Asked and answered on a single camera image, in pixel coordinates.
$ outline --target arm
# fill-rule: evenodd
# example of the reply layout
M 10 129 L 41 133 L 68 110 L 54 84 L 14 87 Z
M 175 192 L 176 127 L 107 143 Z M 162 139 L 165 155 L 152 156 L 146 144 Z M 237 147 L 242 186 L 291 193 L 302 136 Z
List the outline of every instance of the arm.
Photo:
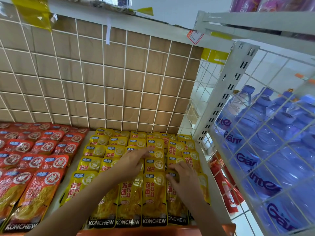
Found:
M 148 157 L 148 149 L 128 151 L 109 170 L 100 173 L 73 199 L 57 209 L 26 236 L 77 235 L 102 198 L 117 184 L 139 174 L 140 158 Z
M 204 200 L 196 171 L 183 161 L 170 165 L 169 168 L 178 172 L 179 182 L 169 174 L 166 177 L 194 217 L 201 234 L 226 236 L 211 206 Z

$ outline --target white wire grid panel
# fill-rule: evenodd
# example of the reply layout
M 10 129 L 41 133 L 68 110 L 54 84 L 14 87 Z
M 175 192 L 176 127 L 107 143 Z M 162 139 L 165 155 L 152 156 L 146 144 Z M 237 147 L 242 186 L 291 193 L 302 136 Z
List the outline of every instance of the white wire grid panel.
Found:
M 310 203 L 310 201 L 307 201 L 307 203 L 304 202 L 306 199 L 313 200 L 315 196 L 313 189 L 315 177 L 314 164 L 306 161 L 304 155 L 300 155 L 300 152 L 296 152 L 292 148 L 291 143 L 296 136 L 300 135 L 304 131 L 309 131 L 310 126 L 315 124 L 315 115 L 311 111 L 301 106 L 302 109 L 307 111 L 312 116 L 313 120 L 288 140 L 282 139 L 272 128 L 269 127 L 269 125 L 267 125 L 267 123 L 274 117 L 274 115 L 277 114 L 282 106 L 284 106 L 289 101 L 292 102 L 292 99 L 288 99 L 282 95 L 282 93 L 287 91 L 289 88 L 293 88 L 293 93 L 298 97 L 305 94 L 314 95 L 313 83 L 315 65 L 274 52 L 266 51 L 264 49 L 256 49 L 256 55 L 254 56 L 253 60 L 248 61 L 249 65 L 247 69 L 239 79 L 238 83 L 236 83 L 234 88 L 241 90 L 244 85 L 251 85 L 255 87 L 255 91 L 252 96 L 256 94 L 259 94 L 260 96 L 260 90 L 262 88 L 269 87 L 274 91 L 274 93 L 270 96 L 271 100 L 277 97 L 284 97 L 286 101 L 277 111 L 273 113 L 273 115 L 268 120 L 263 122 L 261 126 L 252 132 L 250 137 L 245 138 L 242 132 L 238 129 L 238 123 L 242 118 L 233 124 L 233 127 L 229 129 L 229 132 L 236 130 L 241 134 L 242 138 L 245 139 L 245 142 L 243 141 L 241 144 L 239 144 L 238 150 L 233 152 L 233 149 L 231 149 L 230 145 L 227 144 L 224 136 L 217 133 L 218 126 L 214 124 L 215 119 L 225 104 L 224 102 L 224 104 L 221 105 L 221 96 L 226 94 L 225 91 L 230 84 L 235 84 L 233 80 L 234 73 L 237 70 L 232 68 L 232 62 L 229 61 L 232 60 L 233 53 L 234 49 L 230 53 L 225 68 L 223 69 L 219 78 L 219 82 L 215 86 L 212 95 L 210 96 L 205 115 L 201 119 L 201 123 L 206 122 L 206 124 L 200 124 L 197 131 L 195 132 L 194 139 L 196 141 L 202 142 L 205 134 L 207 134 L 205 131 L 210 130 L 210 139 L 207 138 L 206 142 L 207 144 L 211 145 L 211 147 L 214 149 L 213 151 L 219 151 L 225 165 L 229 169 L 233 180 L 235 181 L 235 185 L 231 183 L 233 187 L 230 191 L 235 192 L 234 188 L 238 189 L 245 199 L 245 202 L 238 206 L 239 213 L 230 214 L 232 222 L 238 225 L 236 234 L 314 235 L 315 225 L 313 212 L 315 208 L 314 205 Z M 304 75 L 304 77 L 298 78 L 296 76 L 297 73 L 299 74 L 298 76 Z M 226 84 L 220 85 L 219 83 L 225 75 Z M 264 155 L 264 157 L 258 153 L 258 149 L 255 146 L 250 144 L 250 140 L 255 137 L 257 132 L 262 128 L 268 129 L 271 133 L 275 134 L 282 140 L 282 143 L 279 144 L 276 149 L 269 152 L 267 155 Z M 297 171 L 299 171 L 300 174 L 299 180 L 296 180 L 289 185 L 284 185 L 283 181 L 277 178 L 277 176 L 279 177 L 279 174 L 278 172 L 275 172 L 275 168 L 270 168 L 273 166 L 269 161 L 274 155 L 280 154 L 280 150 L 284 147 L 287 147 L 287 149 L 289 149 L 292 154 L 297 156 L 297 161 L 295 163 L 299 163 L 301 166 L 305 167 L 304 169 L 296 169 L 295 171 L 293 168 L 287 169 L 287 174 L 289 175 L 291 174 L 291 170 L 293 170 L 292 174 L 294 174 L 294 172 L 297 174 Z M 242 151 L 242 148 L 243 150 L 246 148 L 249 149 L 250 152 L 259 158 L 258 164 L 254 165 L 252 171 L 250 173 L 246 172 L 244 176 L 239 174 L 239 171 L 241 170 L 241 163 L 238 162 L 235 157 L 235 155 Z M 259 172 L 257 170 L 260 170 L 260 172 L 262 170 L 267 172 L 267 174 L 271 176 L 271 183 L 273 183 L 273 185 L 277 185 L 279 188 L 281 188 L 281 190 L 278 193 L 271 195 L 269 198 L 262 197 L 259 187 L 263 186 L 264 182 L 262 178 L 259 178 L 259 176 L 255 174 L 255 172 Z M 308 194 L 299 195 L 299 192 L 303 192 L 303 189 L 308 189 Z
M 17 13 L 17 19 L 10 19 L 10 18 L 2 18 L 2 16 L 0 16 L 0 21 L 2 22 L 9 22 L 9 23 L 14 23 L 14 24 L 18 24 L 21 26 L 22 29 L 22 33 L 23 33 L 23 39 L 25 39 L 25 43 L 27 46 L 26 50 L 22 50 L 22 49 L 18 49 L 18 48 L 12 48 L 12 47 L 6 47 L 6 45 L 2 42 L 1 38 L 0 38 L 0 51 L 3 50 L 4 56 L 6 58 L 6 60 L 8 61 L 9 65 L 10 65 L 10 70 L 9 71 L 0 71 L 0 73 L 3 74 L 13 74 L 14 79 L 18 85 L 18 91 L 17 92 L 8 92 L 8 91 L 0 91 L 0 98 L 3 102 L 3 107 L 0 110 L 6 110 L 8 112 L 8 114 L 10 115 L 10 118 L 12 121 L 19 121 L 19 119 L 16 119 L 15 113 L 16 112 L 24 112 L 24 113 L 28 113 L 29 117 L 30 117 L 30 121 L 32 122 L 36 122 L 37 120 L 37 116 L 40 116 L 41 119 L 47 119 L 49 118 L 49 121 L 51 121 L 52 123 L 55 123 L 55 119 L 58 118 L 58 116 L 61 116 L 62 118 L 66 117 L 68 119 L 68 122 L 70 123 L 70 125 L 73 124 L 73 121 L 75 121 L 76 125 L 77 122 L 80 125 L 84 125 L 86 127 L 91 127 L 95 128 L 95 126 L 97 124 L 101 124 L 101 126 L 97 126 L 97 127 L 106 127 L 106 123 L 107 121 L 111 121 L 111 122 L 116 122 L 117 124 L 115 124 L 115 128 L 118 129 L 122 129 L 124 123 L 129 123 L 132 124 L 133 129 L 132 130 L 139 130 L 141 131 L 141 129 L 139 129 L 140 125 L 146 125 L 145 127 L 145 131 L 158 131 L 158 129 L 161 129 L 159 131 L 165 131 L 165 132 L 179 132 L 179 133 L 185 133 L 185 132 L 189 132 L 191 133 L 193 131 L 193 129 L 198 125 L 198 120 L 201 118 L 201 116 L 203 115 L 204 112 L 204 108 L 207 105 L 207 101 L 208 98 L 210 96 L 211 90 L 213 89 L 214 84 L 216 83 L 217 79 L 218 79 L 218 75 L 219 75 L 219 68 L 215 68 L 214 70 L 211 70 L 210 73 L 210 68 L 209 70 L 207 70 L 207 68 L 209 67 L 209 63 L 204 61 L 204 60 L 200 60 L 200 59 L 196 59 L 191 57 L 191 53 L 193 50 L 193 45 L 191 45 L 190 47 L 190 52 L 189 55 L 187 56 L 183 56 L 183 55 L 178 55 L 178 54 L 174 54 L 171 53 L 171 47 L 172 47 L 172 43 L 173 41 L 170 41 L 170 45 L 168 48 L 168 51 L 158 51 L 156 49 L 152 49 L 150 48 L 151 45 L 151 36 L 149 39 L 149 44 L 147 48 L 144 47 L 139 47 L 139 46 L 134 46 L 134 45 L 130 45 L 128 44 L 128 30 L 126 30 L 126 38 L 125 40 L 121 43 L 121 42 L 115 42 L 115 41 L 109 41 L 110 44 L 117 44 L 117 45 L 121 45 L 124 47 L 124 51 L 125 51 L 125 55 L 124 55 L 124 67 L 116 67 L 116 66 L 112 66 L 112 65 L 107 65 L 104 63 L 104 51 L 102 51 L 102 60 L 98 60 L 98 62 L 100 63 L 93 63 L 93 62 L 87 62 L 82 60 L 81 55 L 82 55 L 82 51 L 80 51 L 80 43 L 81 43 L 81 38 L 88 38 L 91 40 L 97 40 L 97 41 L 101 41 L 102 43 L 102 49 L 104 49 L 105 46 L 105 34 L 106 33 L 104 30 L 105 28 L 107 28 L 107 26 L 101 25 L 101 36 L 102 38 L 96 38 L 96 37 L 92 37 L 92 36 L 85 36 L 85 35 L 81 35 L 79 34 L 80 31 L 78 31 L 78 22 L 80 20 L 75 19 L 75 30 L 73 32 L 65 32 L 65 31 L 61 31 L 61 30 L 57 30 L 54 29 L 51 33 L 50 33 L 50 37 L 52 44 L 53 44 L 53 52 L 54 54 L 44 54 L 44 53 L 37 53 L 35 51 L 31 51 L 30 49 L 30 44 L 29 44 L 29 40 L 26 37 L 26 33 L 25 30 L 27 28 L 33 28 L 34 26 L 24 23 L 21 20 L 20 15 Z M 60 55 L 57 54 L 56 51 L 56 39 L 55 39 L 55 33 L 62 33 L 62 34 L 66 34 L 66 35 L 70 35 L 73 36 L 74 38 L 76 38 L 76 42 L 77 42 L 77 47 L 78 47 L 78 59 L 73 59 L 73 58 L 67 58 L 67 57 L 61 57 Z M 142 49 L 142 50 L 146 50 L 147 51 L 147 56 L 146 56 L 146 62 L 145 62 L 145 69 L 144 71 L 139 71 L 139 70 L 134 70 L 134 69 L 128 69 L 126 68 L 126 53 L 127 53 L 127 48 L 128 47 L 134 47 L 134 48 L 138 48 L 138 49 Z M 158 53 L 162 53 L 167 55 L 167 59 L 166 59 L 166 63 L 165 63 L 165 69 L 164 69 L 164 73 L 163 74 L 155 74 L 155 73 L 149 73 L 150 75 L 155 75 L 156 77 L 162 77 L 162 83 L 161 83 L 161 88 L 159 90 L 159 92 L 157 93 L 152 93 L 152 92 L 146 92 L 145 90 L 145 82 L 146 82 L 146 76 L 147 76 L 147 66 L 148 66 L 148 58 L 149 58 L 149 53 L 151 51 L 154 52 L 158 52 Z M 32 71 L 34 73 L 33 74 L 21 74 L 21 73 L 17 73 L 14 71 L 14 67 L 11 64 L 11 59 L 8 53 L 13 53 L 13 52 L 19 52 L 19 53 L 23 53 L 23 54 L 27 54 L 30 56 L 31 59 L 31 66 L 34 69 L 34 71 Z M 180 58 L 185 58 L 187 59 L 186 61 L 186 67 L 184 70 L 184 74 L 183 76 L 179 79 L 173 76 L 167 76 L 166 75 L 166 70 L 167 70 L 167 66 L 168 66 L 168 59 L 169 56 L 177 56 Z M 39 71 L 38 71 L 38 66 L 37 66 L 37 62 L 36 60 L 34 61 L 34 58 L 36 57 L 42 57 L 42 58 L 49 58 L 52 64 L 56 64 L 57 66 L 57 72 L 58 72 L 58 78 L 52 78 L 52 77 L 43 77 L 39 75 Z M 62 77 L 61 74 L 61 66 L 60 66 L 60 61 L 70 61 L 70 62 L 74 62 L 74 63 L 78 63 L 80 66 L 80 78 L 81 78 L 81 82 L 78 81 L 74 81 L 74 80 L 67 80 L 64 79 Z M 189 68 L 189 63 L 190 60 L 194 60 L 194 61 L 200 61 L 200 66 L 199 66 L 199 70 L 198 70 L 198 74 L 197 74 L 197 79 L 196 80 L 191 80 L 191 79 L 187 79 L 185 77 L 186 71 Z M 93 84 L 93 83 L 87 83 L 85 82 L 85 78 L 84 78 L 84 73 L 83 73 L 83 64 L 90 64 L 90 65 L 95 65 L 97 67 L 101 66 L 102 67 L 102 74 L 103 74 L 103 84 Z M 122 70 L 124 72 L 124 78 L 123 78 L 123 87 L 110 87 L 107 86 L 105 84 L 105 67 L 109 67 L 109 68 L 115 68 L 115 69 L 119 69 Z M 125 89 L 125 80 L 126 80 L 126 71 L 133 71 L 133 72 L 138 72 L 138 73 L 142 73 L 144 74 L 144 79 L 143 79 L 143 86 L 142 86 L 142 90 L 130 90 L 130 89 Z M 40 95 L 34 95 L 34 94 L 29 94 L 29 93 L 25 93 L 25 91 L 23 91 L 23 86 L 21 86 L 20 84 L 20 78 L 21 77 L 31 77 L 31 78 L 36 78 L 38 84 L 37 86 L 40 88 Z M 178 92 L 174 95 L 165 95 L 162 94 L 162 87 L 163 87 L 163 82 L 165 79 L 176 79 L 180 81 L 180 86 L 179 86 L 179 90 Z M 44 91 L 43 91 L 43 87 L 42 87 L 42 81 L 43 80 L 52 80 L 56 83 L 60 83 L 61 86 L 61 90 L 62 90 L 62 98 L 60 97 L 51 97 L 51 96 L 47 96 L 45 95 Z M 79 86 L 79 88 L 83 91 L 82 95 L 83 95 L 83 99 L 82 100 L 74 100 L 74 99 L 70 99 L 69 97 L 67 97 L 67 93 L 65 92 L 65 84 L 67 83 L 71 83 L 71 84 L 76 84 Z M 191 97 L 181 97 L 180 94 L 182 94 L 181 91 L 181 87 L 183 85 L 183 83 L 187 84 L 190 83 L 189 85 L 193 88 Z M 97 87 L 97 88 L 102 88 L 103 89 L 103 97 L 104 97 L 104 103 L 100 103 L 100 102 L 92 102 L 92 101 L 88 101 L 87 98 L 87 93 L 86 93 L 86 89 L 89 87 Z M 113 89 L 113 90 L 122 90 L 122 114 L 121 114 L 121 120 L 117 120 L 117 119 L 106 119 L 106 107 L 107 106 L 112 106 L 115 107 L 116 105 L 114 104 L 107 104 L 106 103 L 106 91 Z M 125 100 L 125 93 L 126 91 L 128 92 L 135 92 L 135 93 L 139 93 L 140 94 L 140 105 L 139 107 L 130 107 L 130 106 L 125 106 L 124 100 Z M 10 108 L 10 106 L 8 106 L 5 103 L 5 99 L 3 98 L 3 95 L 19 95 L 22 96 L 23 101 L 26 104 L 27 109 L 26 110 L 21 110 L 21 109 L 14 109 L 14 108 Z M 142 101 L 145 98 L 144 94 L 150 94 L 157 96 L 157 105 L 154 109 L 149 109 L 149 108 L 144 108 L 142 107 Z M 170 111 L 162 111 L 162 110 L 158 110 L 159 108 L 159 102 L 161 97 L 168 97 L 168 98 L 173 98 L 174 99 L 174 106 L 172 108 L 172 110 Z M 45 108 L 47 109 L 47 113 L 41 112 L 41 111 L 34 111 L 32 109 L 32 107 L 30 106 L 30 104 L 27 101 L 27 98 L 29 97 L 36 97 L 36 98 L 41 98 L 44 100 L 44 104 L 45 104 Z M 60 114 L 60 113 L 56 113 L 56 112 L 51 112 L 49 109 L 49 103 L 48 101 L 50 100 L 58 100 L 58 101 L 63 101 L 65 106 L 66 106 L 66 113 L 64 114 Z M 70 107 L 69 104 L 70 102 L 77 102 L 77 103 L 83 103 L 84 104 L 84 114 L 83 115 L 74 115 L 71 114 L 70 111 Z M 178 105 L 183 105 L 183 104 L 187 104 L 187 109 L 185 111 L 185 109 L 182 112 L 178 112 L 175 110 L 175 108 Z M 100 114 L 103 115 L 104 117 L 91 117 L 89 114 L 89 105 L 99 105 L 98 111 L 99 109 L 103 108 L 104 109 L 104 114 Z M 124 120 L 124 111 L 125 109 L 136 109 L 137 111 L 139 111 L 138 115 L 137 115 L 137 120 L 135 121 L 126 121 Z M 154 113 L 154 118 L 153 121 L 150 123 L 144 123 L 144 122 L 140 122 L 140 115 L 141 115 L 141 111 L 145 110 L 145 111 L 151 111 Z M 158 113 L 165 113 L 168 114 L 168 118 L 169 121 L 166 124 L 158 124 L 157 122 L 157 114 Z M 183 115 L 184 116 L 184 120 L 181 123 L 177 123 L 177 125 L 172 125 L 172 120 L 175 117 L 178 117 L 179 115 Z

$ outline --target price tag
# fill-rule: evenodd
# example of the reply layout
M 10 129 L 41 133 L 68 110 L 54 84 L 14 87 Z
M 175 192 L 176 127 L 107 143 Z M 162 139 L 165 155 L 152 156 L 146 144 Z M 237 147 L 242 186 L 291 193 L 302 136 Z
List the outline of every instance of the price tag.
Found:
M 204 34 L 198 32 L 198 31 L 194 31 L 194 30 L 190 30 L 187 34 L 187 37 L 196 45 L 199 40 L 203 37 Z

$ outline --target hand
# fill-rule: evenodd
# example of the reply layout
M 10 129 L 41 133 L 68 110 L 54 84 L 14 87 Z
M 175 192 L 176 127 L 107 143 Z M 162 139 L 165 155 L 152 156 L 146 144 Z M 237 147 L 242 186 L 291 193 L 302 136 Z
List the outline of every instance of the hand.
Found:
M 129 150 L 108 170 L 111 174 L 114 174 L 114 180 L 117 181 L 117 184 L 128 181 L 139 174 L 143 164 L 140 159 L 150 157 L 148 151 L 150 151 L 148 147 L 133 151 Z
M 194 208 L 196 203 L 206 203 L 197 172 L 190 164 L 180 161 L 174 165 L 168 166 L 168 168 L 177 171 L 179 174 L 179 182 L 176 182 L 169 174 L 166 175 L 166 178 L 170 181 L 177 195 L 189 211 Z

